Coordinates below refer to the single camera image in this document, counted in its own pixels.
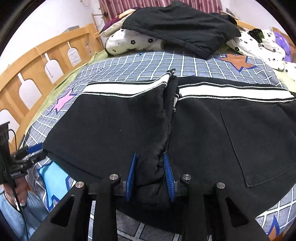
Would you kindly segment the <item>person's left hand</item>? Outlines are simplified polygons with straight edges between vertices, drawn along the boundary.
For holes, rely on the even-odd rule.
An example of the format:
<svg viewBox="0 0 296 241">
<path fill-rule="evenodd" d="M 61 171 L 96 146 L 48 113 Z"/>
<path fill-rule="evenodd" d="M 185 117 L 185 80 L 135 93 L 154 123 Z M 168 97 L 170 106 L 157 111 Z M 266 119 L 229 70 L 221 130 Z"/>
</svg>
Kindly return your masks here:
<svg viewBox="0 0 296 241">
<path fill-rule="evenodd" d="M 13 206 L 16 207 L 15 200 L 18 198 L 20 203 L 25 203 L 28 197 L 27 181 L 24 176 L 15 179 L 16 195 L 13 193 L 12 188 L 8 184 L 3 184 L 4 195 L 7 201 Z"/>
</svg>

